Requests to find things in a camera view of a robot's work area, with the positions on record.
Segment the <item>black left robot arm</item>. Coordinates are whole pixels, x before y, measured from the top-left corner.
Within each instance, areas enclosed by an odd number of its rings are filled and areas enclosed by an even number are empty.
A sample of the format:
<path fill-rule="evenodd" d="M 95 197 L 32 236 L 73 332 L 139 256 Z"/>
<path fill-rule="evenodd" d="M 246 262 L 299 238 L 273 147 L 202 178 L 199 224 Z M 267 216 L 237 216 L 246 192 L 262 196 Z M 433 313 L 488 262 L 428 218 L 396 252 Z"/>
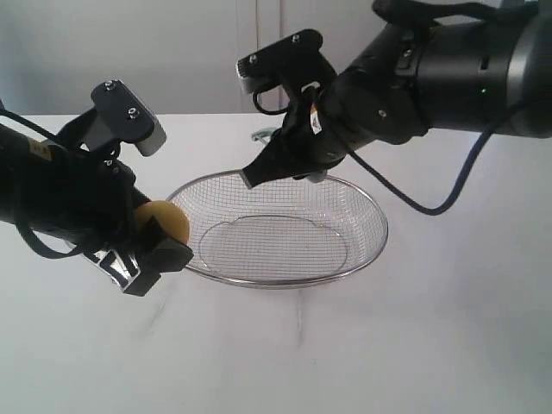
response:
<path fill-rule="evenodd" d="M 83 257 L 125 294 L 145 296 L 194 256 L 185 215 L 135 186 L 106 154 L 38 142 L 1 127 L 1 220 L 49 260 Z"/>

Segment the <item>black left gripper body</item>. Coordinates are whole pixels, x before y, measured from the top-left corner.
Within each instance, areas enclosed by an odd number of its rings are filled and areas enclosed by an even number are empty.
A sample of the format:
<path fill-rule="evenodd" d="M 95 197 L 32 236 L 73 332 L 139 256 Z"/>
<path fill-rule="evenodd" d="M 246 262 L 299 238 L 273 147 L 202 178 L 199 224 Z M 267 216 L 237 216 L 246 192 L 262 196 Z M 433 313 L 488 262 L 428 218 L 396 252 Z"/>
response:
<path fill-rule="evenodd" d="M 52 151 L 52 236 L 69 244 L 47 248 L 50 260 L 82 255 L 124 293 L 146 293 L 151 273 L 140 263 L 134 208 L 147 199 L 134 188 L 135 175 L 115 151 Z"/>

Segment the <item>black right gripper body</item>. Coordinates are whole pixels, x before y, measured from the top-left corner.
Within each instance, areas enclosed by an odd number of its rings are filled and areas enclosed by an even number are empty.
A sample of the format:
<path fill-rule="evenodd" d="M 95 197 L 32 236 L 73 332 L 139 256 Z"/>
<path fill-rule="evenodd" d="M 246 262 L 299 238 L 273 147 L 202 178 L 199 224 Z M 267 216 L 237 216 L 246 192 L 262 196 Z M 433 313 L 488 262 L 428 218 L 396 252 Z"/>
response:
<path fill-rule="evenodd" d="M 266 180 L 301 179 L 339 165 L 345 154 L 332 141 L 335 134 L 326 125 L 323 89 L 315 85 L 301 88 L 288 81 L 284 82 L 283 89 L 290 109 L 269 151 L 271 165 L 267 168 Z"/>

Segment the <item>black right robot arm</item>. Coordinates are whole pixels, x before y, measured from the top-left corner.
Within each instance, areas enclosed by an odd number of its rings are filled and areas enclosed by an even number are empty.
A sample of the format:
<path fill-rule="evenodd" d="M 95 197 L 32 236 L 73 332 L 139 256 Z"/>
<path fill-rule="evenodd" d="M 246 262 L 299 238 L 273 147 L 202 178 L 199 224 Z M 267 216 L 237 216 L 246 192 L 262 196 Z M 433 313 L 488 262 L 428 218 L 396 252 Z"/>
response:
<path fill-rule="evenodd" d="M 551 135 L 551 4 L 376 1 L 381 32 L 337 72 L 304 29 L 237 62 L 252 97 L 282 88 L 282 125 L 241 170 L 254 188 L 338 165 L 373 141 L 402 145 L 431 129 Z"/>

